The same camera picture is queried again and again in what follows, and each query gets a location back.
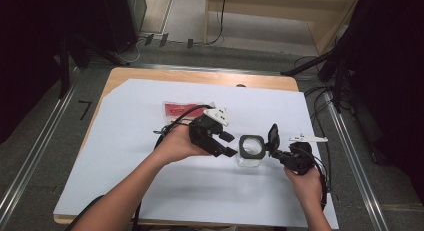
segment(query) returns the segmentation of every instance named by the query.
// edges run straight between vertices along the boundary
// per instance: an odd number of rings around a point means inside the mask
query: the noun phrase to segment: wooden desk
[[[207,42],[208,35],[208,12],[220,12],[222,1],[206,0],[204,23],[205,43]],[[343,25],[348,24],[357,1],[226,0],[225,12],[306,21],[318,53],[323,54],[328,51]]]
[[[215,85],[236,86],[243,84],[247,87],[277,89],[286,91],[298,91],[296,81],[290,77],[282,76],[260,76],[248,74],[234,74],[222,72],[199,72],[199,71],[171,71],[163,69],[137,69],[137,68],[115,68],[111,71],[100,100],[109,94],[114,88],[120,86],[128,79],[150,79],[161,81],[176,81],[203,83]],[[99,111],[100,103],[97,105],[95,114],[90,123],[87,134],[81,148],[84,146],[90,133],[93,121]],[[75,216],[54,215],[54,220],[60,224],[69,224]]]

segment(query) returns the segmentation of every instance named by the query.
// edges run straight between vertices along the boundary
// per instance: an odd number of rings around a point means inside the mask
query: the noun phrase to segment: person's right arm
[[[318,170],[311,168],[306,174],[297,175],[287,167],[284,167],[284,172],[293,183],[294,192],[299,199],[308,222],[308,229],[310,231],[331,230],[321,209],[321,195],[327,194],[322,194]]]

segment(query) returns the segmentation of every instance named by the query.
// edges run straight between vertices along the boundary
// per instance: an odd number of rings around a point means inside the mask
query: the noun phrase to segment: person's left hand
[[[164,164],[177,162],[190,156],[209,155],[205,150],[191,143],[188,130],[189,127],[178,125],[165,136],[152,154],[160,157]]]

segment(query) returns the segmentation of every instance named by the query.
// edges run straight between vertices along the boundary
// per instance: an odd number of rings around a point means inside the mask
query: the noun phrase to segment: hand
[[[293,183],[294,192],[302,207],[320,205],[322,189],[320,174],[316,168],[311,168],[304,175],[298,175],[287,167],[284,167],[284,172]]]
[[[208,155],[208,153],[191,143],[188,135],[189,127],[178,125],[172,129],[153,151],[164,164],[177,162],[190,156]]]

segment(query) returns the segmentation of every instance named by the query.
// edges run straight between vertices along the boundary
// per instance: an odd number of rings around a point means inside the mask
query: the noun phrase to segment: forearm
[[[306,221],[308,222],[308,230],[331,230],[331,227],[328,224],[324,213],[322,212],[320,203],[301,203],[301,206],[305,213]]]
[[[73,230],[123,230],[165,164],[154,153],[149,155],[131,174],[94,204]]]

